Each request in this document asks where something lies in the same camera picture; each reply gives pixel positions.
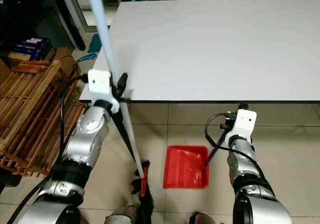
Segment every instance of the red dustpan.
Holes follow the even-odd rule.
[[[206,188],[209,183],[209,166],[206,146],[174,145],[166,152],[164,188]]]

